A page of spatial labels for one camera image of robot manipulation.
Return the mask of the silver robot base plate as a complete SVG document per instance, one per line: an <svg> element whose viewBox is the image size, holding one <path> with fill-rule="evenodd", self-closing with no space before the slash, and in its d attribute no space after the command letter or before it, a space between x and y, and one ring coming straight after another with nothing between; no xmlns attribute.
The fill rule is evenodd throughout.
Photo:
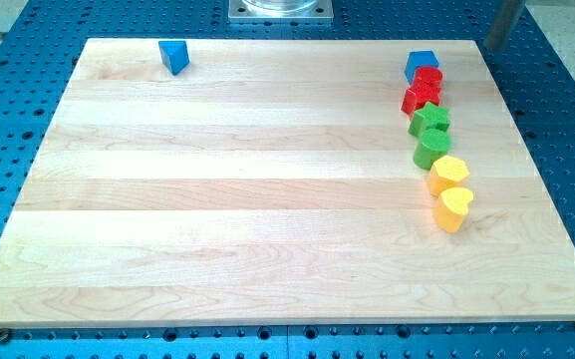
<svg viewBox="0 0 575 359"><path fill-rule="evenodd" d="M332 0L229 0L230 21L331 21Z"/></svg>

